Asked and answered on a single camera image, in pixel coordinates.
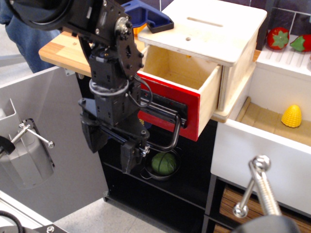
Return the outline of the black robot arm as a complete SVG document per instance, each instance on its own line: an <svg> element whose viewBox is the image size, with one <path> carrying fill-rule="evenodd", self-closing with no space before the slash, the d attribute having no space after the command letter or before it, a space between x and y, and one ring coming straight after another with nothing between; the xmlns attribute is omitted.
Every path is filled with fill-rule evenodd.
<svg viewBox="0 0 311 233"><path fill-rule="evenodd" d="M12 13L39 30L61 30L79 38L91 69L92 99L79 101L89 148L96 152L109 138L121 145L123 173L141 163L149 132L138 113L143 54L137 49L129 15L113 0L8 0Z"/></svg>

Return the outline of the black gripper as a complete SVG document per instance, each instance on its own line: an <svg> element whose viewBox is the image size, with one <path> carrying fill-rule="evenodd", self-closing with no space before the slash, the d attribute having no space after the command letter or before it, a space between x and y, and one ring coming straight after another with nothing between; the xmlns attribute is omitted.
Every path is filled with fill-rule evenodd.
<svg viewBox="0 0 311 233"><path fill-rule="evenodd" d="M99 97L79 100L81 124L88 147L93 153L102 149L112 138L121 144L122 173L129 174L142 162L149 132L138 118L139 108L129 97Z"/></svg>

